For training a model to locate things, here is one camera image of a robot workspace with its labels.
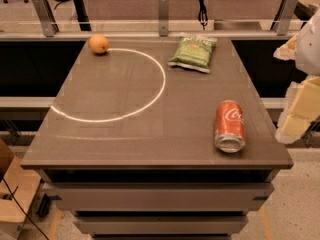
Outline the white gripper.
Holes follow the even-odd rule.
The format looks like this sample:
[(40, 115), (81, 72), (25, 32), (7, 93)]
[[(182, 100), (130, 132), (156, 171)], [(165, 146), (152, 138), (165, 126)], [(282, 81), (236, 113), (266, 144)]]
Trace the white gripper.
[[(284, 61), (295, 59), (297, 69), (320, 75), (320, 9), (303, 26), (298, 38), (297, 35), (291, 37), (276, 49), (273, 56)], [(294, 143), (319, 117), (320, 77), (308, 76), (301, 83), (292, 82), (278, 119), (276, 140), (283, 144)]]

